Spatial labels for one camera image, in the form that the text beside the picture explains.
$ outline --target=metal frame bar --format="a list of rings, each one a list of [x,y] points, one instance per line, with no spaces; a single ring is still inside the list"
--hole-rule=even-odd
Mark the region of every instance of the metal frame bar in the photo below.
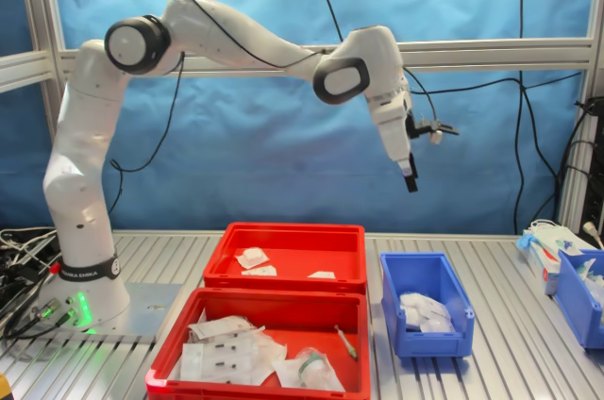
[[[0,93],[53,77],[46,51],[31,51],[0,58]]]
[[[51,77],[42,85],[42,99],[46,110],[46,122],[53,140],[57,132],[63,82],[59,76],[59,49],[64,49],[62,28],[57,0],[25,0],[31,41],[35,50],[46,52],[51,66]]]
[[[38,75],[42,81],[42,95],[46,118],[54,137],[59,116],[60,100],[66,76],[71,72],[76,50],[67,50],[62,33],[58,0],[25,0],[34,49],[47,54],[50,78]],[[440,42],[405,42],[399,44],[407,66],[419,72],[469,72],[493,70],[573,70],[583,75],[581,100],[604,92],[604,65],[600,56],[602,12],[604,0],[593,0],[591,5],[588,36],[585,38],[560,39],[502,39]],[[333,49],[334,45],[310,45],[310,49]],[[25,70],[6,70],[4,78]],[[188,77],[250,77],[284,75],[276,69],[233,69],[205,58],[189,57],[185,62],[184,75]],[[36,82],[34,78],[21,80]],[[13,81],[14,87],[21,83]],[[592,140],[596,120],[586,119],[580,137]],[[573,165],[589,169],[591,147],[579,144],[571,157]],[[579,228],[586,181],[583,175],[571,172],[567,176],[562,196],[560,219],[571,229]]]
[[[602,37],[604,26],[602,14],[604,13],[604,0],[592,0],[588,37],[594,40],[591,47],[591,56],[587,72],[583,75],[583,83],[579,101],[584,103],[591,96],[604,93],[604,56],[602,54]],[[575,122],[582,114],[578,109]],[[597,118],[585,118],[582,128],[578,131],[577,139],[593,141],[596,137]],[[568,158],[568,165],[575,166],[582,171],[589,172],[592,162],[592,146],[588,143],[579,143]],[[562,189],[562,201],[559,220],[573,232],[579,232],[581,215],[587,190],[587,178],[584,174],[569,170]]]
[[[456,42],[405,42],[398,49],[405,65],[420,72],[464,72],[482,70],[574,70],[587,69],[594,39],[463,40]],[[333,44],[305,46],[313,51],[335,49]],[[61,73],[73,70],[77,50],[60,52]],[[186,77],[283,76],[275,68],[226,67],[207,58],[187,57]]]

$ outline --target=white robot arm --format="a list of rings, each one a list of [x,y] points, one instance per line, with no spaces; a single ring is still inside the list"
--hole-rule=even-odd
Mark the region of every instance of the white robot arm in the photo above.
[[[128,306],[101,171],[129,79],[164,75],[185,51],[234,67],[283,69],[310,82],[331,105],[364,93],[386,152],[400,166],[411,192],[416,191],[417,173],[410,138],[455,132],[438,123],[415,126],[402,59],[387,27],[354,30],[325,54],[286,42],[211,0],[169,0],[159,18],[123,20],[109,29],[104,42],[85,42],[78,53],[44,178],[62,259],[59,276],[41,290],[40,303],[56,299],[70,305],[75,318],[64,327],[103,323]]]

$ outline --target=blue plastic bin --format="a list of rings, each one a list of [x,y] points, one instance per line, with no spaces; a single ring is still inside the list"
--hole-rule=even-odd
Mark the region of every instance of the blue plastic bin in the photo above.
[[[596,261],[590,271],[604,275],[604,252],[583,251],[582,256],[567,256],[559,251],[561,264],[556,301],[566,321],[584,348],[604,348],[604,326],[600,324],[602,307],[589,293],[577,274],[577,268],[591,258]]]
[[[388,335],[400,358],[461,357],[472,354],[474,310],[443,253],[381,254],[384,296],[381,306]],[[456,332],[407,332],[402,293],[418,292],[446,306]]]

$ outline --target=red plastic bin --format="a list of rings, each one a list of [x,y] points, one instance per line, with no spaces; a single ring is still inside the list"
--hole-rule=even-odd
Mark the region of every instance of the red plastic bin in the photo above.
[[[287,345],[287,358],[312,346],[327,355],[345,392],[281,388],[276,374],[261,386],[201,383],[166,379],[187,341],[188,325],[202,311],[208,320],[229,315],[246,317],[275,342]],[[350,357],[335,332],[338,325],[355,346],[359,360]],[[365,296],[353,293],[270,292],[238,289],[195,290],[145,377],[149,400],[368,400],[370,397],[369,345]]]
[[[235,258],[259,247],[277,276],[242,275]],[[331,271],[334,279],[309,278]],[[365,294],[364,229],[359,225],[233,223],[226,229],[204,271],[207,287],[354,292]]]

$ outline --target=aluminum slotted table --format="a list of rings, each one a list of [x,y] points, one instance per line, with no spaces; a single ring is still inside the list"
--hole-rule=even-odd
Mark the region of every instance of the aluminum slotted table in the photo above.
[[[130,282],[180,283],[163,342],[222,232],[118,231]],[[366,238],[372,398],[404,400],[604,398],[604,350],[585,352],[556,303],[521,259],[514,238],[369,234]],[[379,252],[445,252],[476,312],[469,358],[410,358],[391,351],[381,309]],[[0,359],[16,399],[144,399],[157,343],[91,342],[59,334]]]

